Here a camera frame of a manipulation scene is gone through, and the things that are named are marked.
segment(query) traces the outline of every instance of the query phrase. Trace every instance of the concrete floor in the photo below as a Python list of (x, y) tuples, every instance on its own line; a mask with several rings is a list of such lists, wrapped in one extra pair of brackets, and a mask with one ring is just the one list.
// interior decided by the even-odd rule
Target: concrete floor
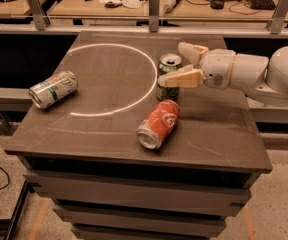
[[(3, 150), (9, 135), (3, 135), (0, 125), (0, 165), (11, 178), (10, 186), (0, 191), (0, 219), (12, 216), (24, 182), (24, 166), (16, 156), (8, 156)], [(236, 217), (226, 219), (227, 228), (217, 240), (288, 240), (288, 134), (262, 133), (262, 137), (273, 171), (255, 183), (251, 200)], [(5, 183), (6, 176), (0, 171), (0, 186)], [(13, 239), (76, 240), (71, 225), (62, 222), (53, 207), (50, 199), (29, 193)]]

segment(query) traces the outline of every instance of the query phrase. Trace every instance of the can label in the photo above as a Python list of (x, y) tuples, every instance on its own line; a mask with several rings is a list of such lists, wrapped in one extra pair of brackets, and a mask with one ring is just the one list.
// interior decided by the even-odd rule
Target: can label
[[(164, 54), (161, 56), (160, 62), (158, 64), (159, 75), (164, 75), (168, 72), (180, 69), (182, 67), (181, 63), (182, 59), (180, 56), (176, 54)], [(156, 96), (159, 100), (171, 99), (176, 101), (178, 99), (179, 92), (179, 87), (168, 88), (157, 84)]]
[(137, 129), (141, 144), (150, 149), (160, 148), (176, 125), (179, 114), (179, 107), (174, 101), (161, 101)]
[(73, 93), (77, 85), (77, 80), (71, 71), (62, 71), (31, 87), (29, 96), (38, 108), (45, 109)]

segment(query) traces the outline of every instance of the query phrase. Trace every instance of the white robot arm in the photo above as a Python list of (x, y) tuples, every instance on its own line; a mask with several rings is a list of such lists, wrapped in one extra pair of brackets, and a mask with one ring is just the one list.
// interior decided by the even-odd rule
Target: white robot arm
[[(192, 75), (199, 74), (198, 84), (186, 83), (186, 86), (182, 87), (197, 87), (202, 83), (211, 88), (230, 87), (265, 104), (288, 106), (288, 46), (277, 50), (270, 60), (264, 56), (236, 54), (232, 50), (209, 51), (207, 47), (188, 43), (179, 43), (178, 50), (192, 63)], [(188, 79), (189, 67), (184, 68), (185, 78)], [(178, 79), (181, 79), (182, 74), (180, 70)], [(161, 76), (159, 83), (162, 86), (174, 87), (167, 85), (169, 76)]]

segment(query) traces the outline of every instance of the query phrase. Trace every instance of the orange line on floor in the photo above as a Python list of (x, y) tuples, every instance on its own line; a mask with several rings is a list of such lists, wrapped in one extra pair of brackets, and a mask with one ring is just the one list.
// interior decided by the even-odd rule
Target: orange line on floor
[(38, 232), (38, 230), (40, 228), (42, 219), (43, 219), (43, 217), (44, 217), (44, 215), (45, 215), (45, 213), (47, 211), (47, 208), (49, 207), (50, 203), (51, 203), (51, 199), (49, 199), (49, 198), (45, 198), (43, 200), (41, 208), (40, 208), (40, 210), (39, 210), (39, 212), (37, 214), (37, 217), (36, 217), (36, 219), (34, 221), (33, 228), (32, 228), (32, 230), (30, 232), (30, 235), (29, 235), (29, 238), (28, 238), (29, 240), (34, 240), (35, 239), (36, 234), (37, 234), (37, 232)]
[(250, 209), (248, 208), (247, 204), (243, 208), (243, 213), (244, 213), (244, 217), (246, 220), (250, 240), (256, 240), (257, 238), (256, 238), (255, 229), (254, 229), (254, 224), (253, 224), (252, 216), (250, 213)]

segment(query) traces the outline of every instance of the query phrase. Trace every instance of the red soda can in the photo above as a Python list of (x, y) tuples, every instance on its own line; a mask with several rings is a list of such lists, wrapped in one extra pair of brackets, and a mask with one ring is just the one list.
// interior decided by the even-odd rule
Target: red soda can
[(178, 105), (164, 100), (142, 121), (136, 134), (140, 143), (149, 149), (158, 149), (176, 125), (180, 115)]

